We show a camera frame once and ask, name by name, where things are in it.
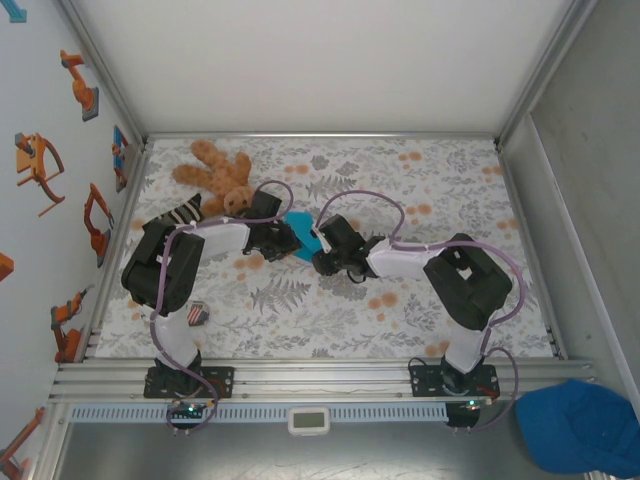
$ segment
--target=mounting plate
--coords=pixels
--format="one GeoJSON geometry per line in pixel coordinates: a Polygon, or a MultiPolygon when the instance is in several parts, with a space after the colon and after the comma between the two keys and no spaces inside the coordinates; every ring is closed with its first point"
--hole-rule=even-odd
{"type": "MultiPolygon", "coordinates": [[[[162,388],[162,384],[155,382],[158,376],[154,375],[157,367],[151,367],[147,372],[147,380],[144,385],[144,398],[164,398],[175,399],[176,395],[173,392],[169,392],[162,388]]],[[[215,388],[218,398],[231,398],[233,393],[233,374],[234,369],[231,367],[201,367],[201,373],[204,378],[215,388]]],[[[197,398],[211,398],[211,394],[206,388],[202,388],[193,399],[197,398]]]]}
{"type": "Polygon", "coordinates": [[[476,377],[476,387],[462,395],[452,394],[442,383],[440,365],[412,365],[409,367],[411,391],[414,397],[490,398],[500,395],[496,367],[481,365],[476,377]]]}

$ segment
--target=teddy bear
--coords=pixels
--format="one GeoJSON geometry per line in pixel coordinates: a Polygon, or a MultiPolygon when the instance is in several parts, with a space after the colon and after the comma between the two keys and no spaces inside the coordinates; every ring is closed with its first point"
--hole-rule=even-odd
{"type": "Polygon", "coordinates": [[[179,165],[172,175],[178,183],[204,188],[215,195],[202,205],[205,217],[232,215],[251,206],[254,189],[248,185],[251,160],[246,153],[238,152],[233,164],[208,140],[193,142],[191,153],[209,169],[179,165]]]}

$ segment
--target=floral mat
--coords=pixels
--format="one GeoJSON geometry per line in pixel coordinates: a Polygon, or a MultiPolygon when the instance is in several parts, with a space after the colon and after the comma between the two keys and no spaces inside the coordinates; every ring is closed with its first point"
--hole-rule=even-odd
{"type": "MultiPolygon", "coordinates": [[[[177,165],[198,164],[190,143],[176,139],[153,145],[96,356],[156,354],[148,318],[119,278],[142,237],[142,225],[201,192],[171,177],[177,165]]],[[[407,213],[402,240],[434,243],[467,233],[507,252],[533,287],[489,139],[219,138],[215,143],[229,158],[237,151],[250,156],[252,185],[268,179],[287,182],[295,195],[294,210],[315,218],[337,192],[385,193],[407,213]]],[[[286,204],[283,189],[267,191],[286,204]]],[[[209,198],[202,193],[203,201],[209,198]]],[[[358,195],[335,202],[329,213],[343,215],[365,238],[388,235],[398,221],[397,210],[384,201],[358,195]]],[[[514,287],[505,309],[513,307],[517,295],[514,287]]],[[[211,311],[208,322],[191,328],[204,357],[436,357],[447,348],[453,322],[427,280],[372,279],[356,285],[344,274],[322,277],[293,256],[275,263],[257,253],[211,258],[200,265],[192,298],[206,302],[211,311]]],[[[522,312],[497,328],[490,344],[518,356],[552,356],[533,288],[522,312]]]]}

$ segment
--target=floral tablecloth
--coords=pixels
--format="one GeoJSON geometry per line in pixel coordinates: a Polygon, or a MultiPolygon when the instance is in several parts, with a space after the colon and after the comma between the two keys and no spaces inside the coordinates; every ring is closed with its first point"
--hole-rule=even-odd
{"type": "MultiPolygon", "coordinates": [[[[142,224],[200,191],[171,178],[175,166],[198,164],[190,143],[175,139],[153,145],[120,273],[142,237],[142,224]]],[[[240,150],[250,156],[252,185],[268,179],[287,182],[295,210],[316,217],[337,192],[385,193],[407,213],[402,240],[434,243],[467,233],[512,256],[532,286],[490,139],[218,138],[215,143],[229,158],[240,150]]],[[[267,190],[286,199],[277,186],[267,190]]],[[[203,192],[204,200],[208,196],[203,192]]],[[[329,213],[342,214],[365,238],[388,235],[398,220],[398,212],[384,201],[356,195],[336,202],[329,213]]],[[[440,356],[452,324],[426,280],[389,278],[355,285],[344,274],[321,277],[295,257],[267,263],[257,253],[234,252],[203,262],[192,298],[205,301],[211,311],[205,325],[191,328],[205,357],[440,356]]],[[[514,287],[505,308],[516,300],[514,287]]],[[[552,355],[533,289],[522,313],[497,328],[490,344],[518,356],[552,355]]],[[[96,355],[155,354],[148,318],[118,280],[96,355]]]]}

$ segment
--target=gray floor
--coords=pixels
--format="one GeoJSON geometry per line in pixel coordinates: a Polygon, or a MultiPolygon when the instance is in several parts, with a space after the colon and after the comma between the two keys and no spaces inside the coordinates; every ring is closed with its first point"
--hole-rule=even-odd
{"type": "Polygon", "coordinates": [[[76,425],[62,480],[581,479],[530,461],[515,418],[454,436],[439,425],[333,425],[296,439],[286,426],[215,425],[173,438],[161,425],[76,425]]]}

